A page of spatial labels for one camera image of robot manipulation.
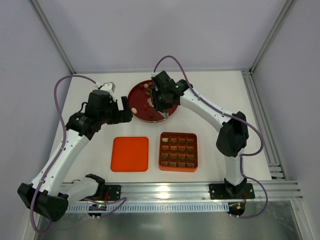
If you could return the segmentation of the silver metal tongs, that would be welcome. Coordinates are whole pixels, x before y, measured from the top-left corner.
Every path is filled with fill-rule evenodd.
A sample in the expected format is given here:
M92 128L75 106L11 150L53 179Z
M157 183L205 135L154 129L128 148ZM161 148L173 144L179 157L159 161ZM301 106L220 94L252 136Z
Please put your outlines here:
M159 113L164 119L169 118L169 113L167 111L160 111Z

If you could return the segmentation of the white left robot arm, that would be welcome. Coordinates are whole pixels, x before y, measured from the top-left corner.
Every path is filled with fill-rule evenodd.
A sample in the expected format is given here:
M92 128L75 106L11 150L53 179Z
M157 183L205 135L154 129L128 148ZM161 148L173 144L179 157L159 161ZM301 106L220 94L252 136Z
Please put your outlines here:
M129 123L132 120L127 96L122 96L121 102L122 110L111 91L93 90L88 100L82 103L81 110L70 116L67 124L63 125L61 146L32 182L22 183L17 190L31 213L57 222L74 202L104 197L106 181L92 173L68 188L62 188L62 183L78 155L94 134L101 130L102 125Z

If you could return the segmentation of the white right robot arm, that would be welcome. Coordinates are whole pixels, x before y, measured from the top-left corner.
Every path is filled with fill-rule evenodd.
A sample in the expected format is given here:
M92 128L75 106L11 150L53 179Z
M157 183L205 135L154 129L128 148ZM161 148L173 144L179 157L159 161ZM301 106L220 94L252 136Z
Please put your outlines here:
M247 184L240 167L240 155L249 138L246 116L240 111L224 111L203 98L186 79L176 82L165 71L153 73L151 80L155 86L151 101L156 112L168 118L168 110L177 104L196 113L217 131L216 148L225 160L224 191L231 199L241 197Z

